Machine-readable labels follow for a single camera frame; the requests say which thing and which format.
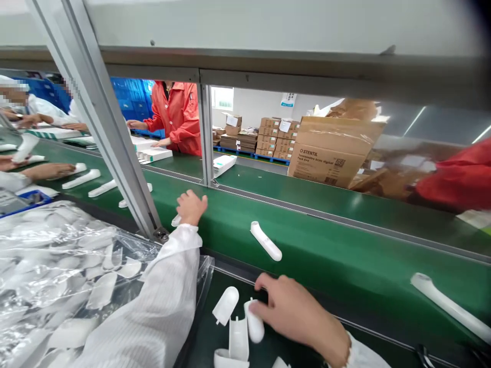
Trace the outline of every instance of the white wall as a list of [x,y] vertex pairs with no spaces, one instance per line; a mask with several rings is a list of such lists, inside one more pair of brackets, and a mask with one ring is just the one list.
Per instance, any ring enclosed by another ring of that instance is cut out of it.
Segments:
[[225,127],[225,115],[229,112],[242,116],[242,127],[258,128],[262,118],[288,118],[300,121],[307,110],[315,105],[327,106],[339,98],[326,96],[297,95],[295,105],[281,106],[283,93],[255,89],[234,88],[233,111],[212,109],[212,122],[214,126]]

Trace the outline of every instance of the forearm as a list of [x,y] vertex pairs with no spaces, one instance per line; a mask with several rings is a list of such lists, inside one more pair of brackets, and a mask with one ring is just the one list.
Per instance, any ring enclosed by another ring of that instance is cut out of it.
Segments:
[[144,273],[140,295],[88,338],[76,368],[170,368],[186,341],[196,305],[201,238],[180,225]]

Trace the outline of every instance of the white sleeve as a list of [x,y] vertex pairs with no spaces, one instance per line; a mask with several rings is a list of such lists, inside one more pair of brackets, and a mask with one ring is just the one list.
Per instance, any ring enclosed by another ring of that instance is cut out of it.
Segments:
[[349,332],[351,348],[345,368],[390,368],[379,354],[357,341]]
[[6,173],[0,171],[0,187],[11,192],[17,192],[31,183],[31,180],[20,173]]
[[170,234],[159,256],[147,267],[140,295],[90,334],[72,368],[174,365],[194,319],[199,247],[203,243],[197,230],[182,224]]

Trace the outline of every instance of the pallet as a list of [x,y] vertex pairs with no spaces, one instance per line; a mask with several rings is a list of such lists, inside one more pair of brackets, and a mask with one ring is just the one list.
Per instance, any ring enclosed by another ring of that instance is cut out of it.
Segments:
[[219,147],[219,146],[213,146],[213,148],[216,149],[218,152],[233,152],[233,153],[235,153],[236,156],[239,156],[239,157],[240,157],[240,154],[241,153],[244,153],[244,154],[250,155],[251,158],[253,158],[253,159],[258,159],[258,157],[260,157],[260,158],[267,159],[269,162],[278,161],[278,162],[284,163],[286,166],[290,166],[290,161],[289,160],[284,160],[284,159],[281,159],[281,158],[268,157],[268,156],[258,155],[255,152],[239,151],[239,150],[233,150],[233,149]]

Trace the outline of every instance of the wrist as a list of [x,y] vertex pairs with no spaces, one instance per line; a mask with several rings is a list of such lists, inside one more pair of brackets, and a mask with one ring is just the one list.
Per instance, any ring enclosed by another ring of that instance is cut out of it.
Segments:
[[311,347],[326,360],[331,368],[346,366],[351,348],[351,339],[343,325],[326,312],[326,318],[318,325]]

